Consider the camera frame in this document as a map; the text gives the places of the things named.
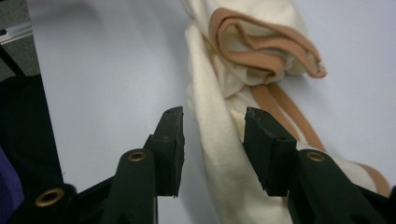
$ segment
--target folded cloth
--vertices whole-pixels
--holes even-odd
[[[221,223],[291,223],[286,200],[262,191],[243,148],[247,106],[269,111],[298,149],[325,151],[303,114],[275,82],[285,74],[325,77],[290,0],[185,0],[192,82],[189,106],[201,134],[208,190]],[[334,158],[349,179],[389,193],[376,170]]]

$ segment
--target purple fabric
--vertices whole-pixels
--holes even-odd
[[[0,224],[5,224],[9,216],[23,201],[20,178],[0,148]]]

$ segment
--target black cable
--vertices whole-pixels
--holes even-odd
[[[17,77],[25,77],[25,74],[21,70],[21,68],[15,63],[15,61],[9,56],[3,46],[0,45],[0,58],[3,62],[12,70],[12,72]]]

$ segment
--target white cloth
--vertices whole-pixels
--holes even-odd
[[[262,83],[246,67],[225,62],[208,37],[212,13],[226,7],[258,20],[282,24],[306,35],[304,23],[289,0],[186,0],[191,24],[186,30],[192,82],[189,105],[200,129],[207,186],[220,223],[291,223],[284,198],[268,197],[243,148],[247,106],[259,107],[248,86]],[[279,52],[291,68],[294,58]],[[298,149],[312,148],[299,142]],[[337,160],[358,185],[375,190],[375,183],[357,164]]]

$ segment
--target white surface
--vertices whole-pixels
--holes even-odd
[[[371,165],[396,185],[396,2],[298,0],[329,75],[281,86],[333,154]],[[28,1],[65,182],[86,189],[142,147],[164,110],[184,105],[180,197],[160,199],[160,223],[215,223],[199,135],[186,106],[190,81],[178,0]]]
[[[328,151],[396,185],[396,2],[295,1],[329,75],[282,87]]]

